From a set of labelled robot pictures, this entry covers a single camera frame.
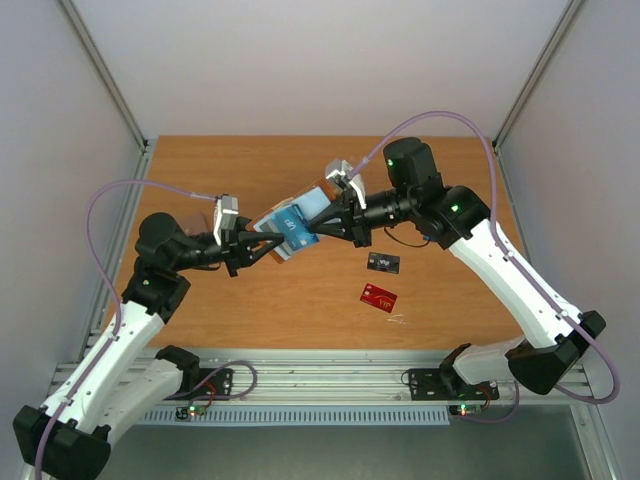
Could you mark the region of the brown leather card holder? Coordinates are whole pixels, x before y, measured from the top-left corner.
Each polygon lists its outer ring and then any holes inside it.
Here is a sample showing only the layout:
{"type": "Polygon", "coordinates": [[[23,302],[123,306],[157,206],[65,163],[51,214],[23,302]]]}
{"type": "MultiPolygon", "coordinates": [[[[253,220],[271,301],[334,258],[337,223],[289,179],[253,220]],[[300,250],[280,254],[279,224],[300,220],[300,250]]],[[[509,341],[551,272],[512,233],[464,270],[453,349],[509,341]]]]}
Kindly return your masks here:
{"type": "MultiPolygon", "coordinates": [[[[247,228],[249,231],[256,231],[254,229],[254,225],[258,220],[262,219],[270,212],[290,204],[296,204],[299,206],[308,221],[309,227],[309,221],[326,209],[339,197],[341,193],[342,192],[340,192],[337,187],[330,183],[326,178],[321,178],[320,180],[317,180],[311,185],[305,187],[301,192],[297,193],[293,197],[282,200],[279,204],[274,205],[266,212],[260,214],[256,219],[251,220],[247,225],[247,228]]],[[[284,263],[296,254],[288,255],[281,248],[281,245],[270,252],[270,255],[278,263],[284,263]]]]}

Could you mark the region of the black VIP card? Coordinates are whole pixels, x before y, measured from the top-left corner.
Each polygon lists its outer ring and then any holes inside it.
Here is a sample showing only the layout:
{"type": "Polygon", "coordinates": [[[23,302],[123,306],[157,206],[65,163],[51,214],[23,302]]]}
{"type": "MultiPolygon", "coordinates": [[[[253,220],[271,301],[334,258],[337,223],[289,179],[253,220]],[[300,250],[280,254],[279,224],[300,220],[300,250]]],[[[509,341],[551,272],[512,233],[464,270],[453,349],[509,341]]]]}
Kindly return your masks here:
{"type": "Polygon", "coordinates": [[[368,254],[367,269],[398,274],[400,270],[400,257],[396,255],[370,252],[368,254]]]}

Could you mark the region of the red VIP card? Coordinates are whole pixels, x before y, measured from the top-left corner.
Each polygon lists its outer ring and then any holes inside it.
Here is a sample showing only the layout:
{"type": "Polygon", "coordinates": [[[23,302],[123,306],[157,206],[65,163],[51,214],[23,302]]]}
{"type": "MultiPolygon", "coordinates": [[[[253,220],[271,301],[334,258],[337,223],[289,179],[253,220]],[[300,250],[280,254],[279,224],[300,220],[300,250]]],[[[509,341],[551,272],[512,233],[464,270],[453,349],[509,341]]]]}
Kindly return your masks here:
{"type": "Polygon", "coordinates": [[[367,283],[361,293],[360,301],[386,313],[391,313],[396,304],[397,295],[388,290],[367,283]]]}

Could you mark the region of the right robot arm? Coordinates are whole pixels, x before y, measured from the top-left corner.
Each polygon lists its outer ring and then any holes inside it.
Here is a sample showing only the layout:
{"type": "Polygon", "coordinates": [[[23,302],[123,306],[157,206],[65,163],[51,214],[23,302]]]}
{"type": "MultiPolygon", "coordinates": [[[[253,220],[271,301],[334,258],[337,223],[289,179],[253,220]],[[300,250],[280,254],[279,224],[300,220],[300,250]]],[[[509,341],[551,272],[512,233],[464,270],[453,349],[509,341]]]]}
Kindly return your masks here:
{"type": "Polygon", "coordinates": [[[538,395],[557,388],[604,330],[604,318],[580,311],[544,281],[476,193],[445,185],[429,145],[402,138],[385,146],[383,156],[392,187],[372,195],[348,162],[335,160],[326,168],[337,195],[311,220],[311,231],[368,247],[373,230],[410,222],[470,268],[507,308],[521,336],[453,350],[439,366],[450,395],[463,396],[490,380],[516,381],[538,395]]]}

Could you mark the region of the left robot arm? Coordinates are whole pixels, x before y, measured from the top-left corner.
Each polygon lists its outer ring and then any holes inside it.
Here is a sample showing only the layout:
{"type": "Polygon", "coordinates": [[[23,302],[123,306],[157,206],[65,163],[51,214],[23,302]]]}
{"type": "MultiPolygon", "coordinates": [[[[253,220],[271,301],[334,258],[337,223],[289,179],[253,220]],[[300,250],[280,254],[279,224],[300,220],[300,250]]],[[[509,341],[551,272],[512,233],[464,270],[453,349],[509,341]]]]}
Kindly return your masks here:
{"type": "Polygon", "coordinates": [[[135,380],[117,387],[186,296],[190,283],[182,271],[223,263],[236,275],[284,240],[279,233],[249,231],[247,224],[233,216],[226,231],[188,235],[167,213],[144,219],[134,272],[116,299],[113,319],[64,384],[41,406],[22,407],[13,420],[31,478],[97,478],[112,447],[146,411],[164,399],[192,397],[205,384],[199,357],[167,346],[135,380]]]}

